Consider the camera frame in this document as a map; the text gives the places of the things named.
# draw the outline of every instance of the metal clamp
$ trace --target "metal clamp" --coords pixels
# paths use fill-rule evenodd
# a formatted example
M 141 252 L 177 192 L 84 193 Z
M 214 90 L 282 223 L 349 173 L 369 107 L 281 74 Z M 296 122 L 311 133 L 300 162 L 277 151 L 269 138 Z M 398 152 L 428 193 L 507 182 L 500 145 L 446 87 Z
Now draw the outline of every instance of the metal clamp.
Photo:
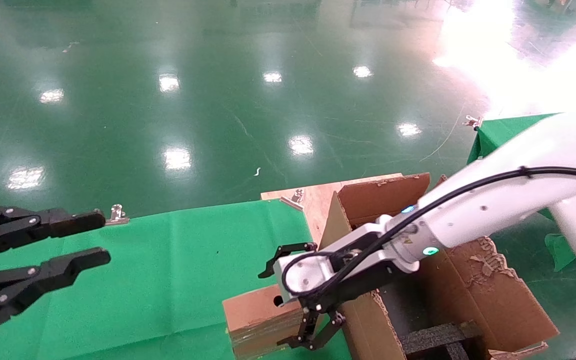
M 290 207 L 295 208 L 295 209 L 299 210 L 300 212 L 302 212 L 304 210 L 304 206 L 302 205 L 302 202 L 304 201 L 305 195 L 306 194 L 304 193 L 304 189 L 297 189 L 297 190 L 295 190 L 295 192 L 291 198 L 287 198 L 286 196 L 281 196 L 281 198 L 279 198 L 279 200 L 282 203 L 290 205 Z
M 126 217 L 126 213 L 123 211 L 124 207 L 121 203 L 115 203 L 110 208 L 110 219 L 105 221 L 105 225 L 122 225 L 128 224 L 130 222 L 130 218 Z
M 470 115 L 466 115 L 466 120 L 467 121 L 462 122 L 461 125 L 471 126 L 476 132 L 477 129 L 479 129 L 480 126 L 482 126 L 484 118 L 483 118 L 483 116 L 480 116 L 478 118 L 474 118 Z

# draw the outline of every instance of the green table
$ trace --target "green table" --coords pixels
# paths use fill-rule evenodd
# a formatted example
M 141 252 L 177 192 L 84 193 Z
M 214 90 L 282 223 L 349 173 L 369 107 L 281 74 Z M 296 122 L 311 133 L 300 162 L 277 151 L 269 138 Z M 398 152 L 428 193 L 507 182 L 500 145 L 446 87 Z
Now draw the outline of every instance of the green table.
M 110 264 L 82 272 L 0 326 L 0 360 L 233 359 L 222 300 L 272 284 L 258 279 L 279 244 L 311 241 L 304 214 L 279 200 L 135 218 L 0 254 L 0 269 L 101 246 Z M 316 353 L 265 359 L 345 360 L 339 332 Z

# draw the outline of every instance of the metal bracket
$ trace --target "metal bracket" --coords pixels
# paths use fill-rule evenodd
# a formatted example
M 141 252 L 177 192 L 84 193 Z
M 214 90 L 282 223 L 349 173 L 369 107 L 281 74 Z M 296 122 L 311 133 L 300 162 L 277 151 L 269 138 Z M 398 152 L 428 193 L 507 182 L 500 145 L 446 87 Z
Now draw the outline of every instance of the metal bracket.
M 126 217 L 126 213 L 123 211 L 124 207 L 121 203 L 115 203 L 110 208 L 110 219 L 105 221 L 105 225 L 122 225 L 128 224 L 130 218 Z
M 320 316 L 315 311 L 305 311 L 299 326 L 297 336 L 286 337 L 277 342 L 278 346 L 287 344 L 291 349 L 304 347 L 310 351 L 323 348 L 334 337 L 334 335 L 346 323 L 346 317 L 337 310 L 331 310 L 328 313 L 330 321 L 316 335 L 317 319 Z
M 274 256 L 270 258 L 270 260 L 265 262 L 265 270 L 261 271 L 257 277 L 259 279 L 270 278 L 275 271 L 273 266 L 277 259 L 282 258 L 284 256 L 288 256 L 295 251 L 315 251 L 317 250 L 316 243 L 296 243 L 296 244 L 284 244 L 282 246 L 277 247 L 277 251 L 274 252 Z
M 479 129 L 480 126 L 482 126 L 484 118 L 483 118 L 483 116 L 480 116 L 478 118 L 474 118 L 470 115 L 466 115 L 466 120 L 467 121 L 462 122 L 461 125 L 471 126 L 476 132 L 477 129 Z
M 299 210 L 300 212 L 302 212 L 304 210 L 304 206 L 302 205 L 302 202 L 304 201 L 305 195 L 306 194 L 304 193 L 304 189 L 297 189 L 297 190 L 295 190 L 295 192 L 291 198 L 287 198 L 286 196 L 281 196 L 281 198 L 279 198 L 279 200 L 282 203 L 290 205 L 290 207 L 295 208 L 295 209 Z

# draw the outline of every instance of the cardboard flap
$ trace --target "cardboard flap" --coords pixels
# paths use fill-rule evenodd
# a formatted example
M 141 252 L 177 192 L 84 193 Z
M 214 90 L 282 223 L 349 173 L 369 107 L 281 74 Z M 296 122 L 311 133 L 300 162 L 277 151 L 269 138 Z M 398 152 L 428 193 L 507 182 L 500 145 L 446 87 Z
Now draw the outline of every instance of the cardboard flap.
M 339 194 L 334 192 L 320 247 L 333 244 L 351 231 L 345 206 L 342 205 Z M 376 291 L 343 303 L 340 310 L 345 315 L 343 333 L 353 359 L 406 360 L 402 345 L 388 318 L 386 306 Z M 370 329 L 366 328 L 366 324 L 370 324 Z
M 507 352 L 507 351 L 489 350 L 488 354 L 490 355 L 490 360 L 521 360 L 529 358 L 535 354 L 542 353 L 546 349 L 548 349 L 548 344 L 542 341 L 537 346 L 533 346 L 531 348 L 527 348 L 521 351 Z
M 372 222 L 383 214 L 398 214 L 415 205 L 429 184 L 430 174 L 426 172 L 345 185 L 338 197 L 349 225 L 356 226 Z
M 335 191 L 333 192 L 332 199 L 330 200 L 328 219 L 326 221 L 324 233 L 321 236 L 319 250 L 322 250 L 330 244 L 338 241 L 350 233 L 351 230 L 352 229 L 350 228 L 350 224 L 346 219 L 346 211 L 341 205 L 338 192 Z
M 499 348 L 489 349 L 518 351 L 560 333 L 489 237 L 448 254 L 499 342 Z
M 514 352 L 558 335 L 532 292 L 491 239 L 482 237 L 421 263 L 435 322 L 473 319 L 488 349 Z

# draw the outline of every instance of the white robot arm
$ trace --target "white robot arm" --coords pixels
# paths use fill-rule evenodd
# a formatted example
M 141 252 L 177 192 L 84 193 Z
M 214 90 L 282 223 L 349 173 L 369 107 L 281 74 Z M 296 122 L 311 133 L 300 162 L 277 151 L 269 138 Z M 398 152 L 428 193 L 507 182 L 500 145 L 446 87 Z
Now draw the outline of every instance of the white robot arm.
M 382 215 L 320 251 L 277 257 L 272 270 L 284 303 L 298 300 L 308 311 L 331 314 L 366 287 L 379 287 L 373 280 L 381 276 L 380 265 L 389 274 L 389 265 L 400 273 L 417 271 L 420 260 L 441 248 L 490 235 L 544 208 L 576 253 L 576 112 L 533 125 L 425 194 L 412 211 Z M 356 284 L 364 290 L 350 291 Z

